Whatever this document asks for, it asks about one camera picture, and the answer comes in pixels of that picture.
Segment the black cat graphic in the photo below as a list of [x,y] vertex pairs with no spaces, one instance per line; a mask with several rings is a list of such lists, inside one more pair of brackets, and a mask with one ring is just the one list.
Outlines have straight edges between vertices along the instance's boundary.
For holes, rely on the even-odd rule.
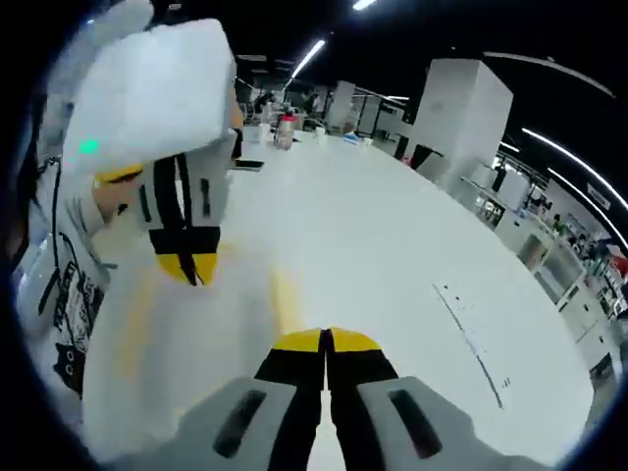
[[55,343],[57,363],[53,370],[61,377],[64,384],[82,397],[82,375],[85,369],[85,354],[71,345]]

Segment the office desk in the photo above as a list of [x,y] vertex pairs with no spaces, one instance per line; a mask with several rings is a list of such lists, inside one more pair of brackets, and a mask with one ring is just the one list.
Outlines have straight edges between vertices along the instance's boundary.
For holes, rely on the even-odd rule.
[[[254,241],[289,280],[283,325],[370,336],[399,376],[417,376],[465,411],[478,437],[503,453],[554,463],[574,446],[593,396],[587,367],[556,307],[488,228],[373,146],[303,136],[280,151],[250,133],[243,155],[266,165],[234,174],[223,241]],[[166,321],[151,309],[173,282],[154,268],[146,237],[129,251],[87,356],[85,436],[100,458],[167,439],[195,401],[254,369],[276,334],[263,316],[244,322],[223,308],[226,284],[204,308],[203,288],[185,287],[173,304],[176,327],[153,338]],[[192,321],[200,324],[182,326]],[[340,455],[325,427],[313,457],[330,463]]]

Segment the white pillar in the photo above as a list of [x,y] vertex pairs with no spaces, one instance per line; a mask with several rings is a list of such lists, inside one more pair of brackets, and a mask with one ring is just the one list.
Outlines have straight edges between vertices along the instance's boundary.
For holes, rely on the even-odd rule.
[[355,84],[340,80],[334,91],[334,98],[327,112],[327,124],[332,128],[342,128],[344,121],[351,111],[351,98],[355,91]]
[[406,154],[417,144],[443,154],[438,185],[454,194],[460,177],[469,177],[480,163],[493,164],[511,103],[512,92],[481,61],[436,59]]

